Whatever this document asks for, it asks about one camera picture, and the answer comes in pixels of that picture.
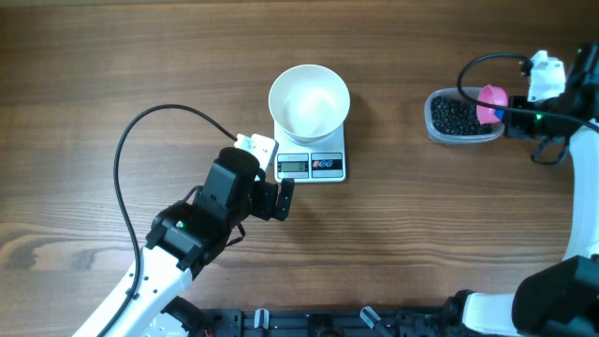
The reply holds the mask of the pink scoop blue handle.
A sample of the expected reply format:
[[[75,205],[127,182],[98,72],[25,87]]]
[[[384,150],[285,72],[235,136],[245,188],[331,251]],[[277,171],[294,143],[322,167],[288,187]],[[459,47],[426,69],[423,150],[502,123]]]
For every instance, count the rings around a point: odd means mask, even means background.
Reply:
[[[505,89],[486,85],[478,95],[477,100],[485,106],[476,105],[476,117],[482,125],[494,125],[504,118],[504,109],[508,106],[508,95]]]

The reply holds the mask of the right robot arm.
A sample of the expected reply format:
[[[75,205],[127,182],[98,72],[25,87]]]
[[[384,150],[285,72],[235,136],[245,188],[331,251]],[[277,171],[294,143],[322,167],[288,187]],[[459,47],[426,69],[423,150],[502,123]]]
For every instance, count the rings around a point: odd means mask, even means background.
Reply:
[[[545,51],[512,53],[529,80],[526,96],[468,95],[466,73],[486,61],[474,59],[459,73],[456,89],[477,105],[480,122],[501,122],[514,139],[537,139],[545,148],[562,143],[555,164],[571,156],[573,217],[562,262],[524,279],[513,294],[467,292],[458,307],[460,332],[476,336],[595,336],[598,333],[598,44],[577,49],[570,69]]]

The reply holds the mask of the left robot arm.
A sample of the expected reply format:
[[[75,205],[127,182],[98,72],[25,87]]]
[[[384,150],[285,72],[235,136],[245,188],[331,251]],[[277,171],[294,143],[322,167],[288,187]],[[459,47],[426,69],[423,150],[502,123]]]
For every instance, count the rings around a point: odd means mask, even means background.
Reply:
[[[268,183],[258,160],[228,147],[205,183],[160,212],[130,270],[79,336],[206,336],[208,318],[181,293],[228,246],[248,216],[287,218],[295,183]]]

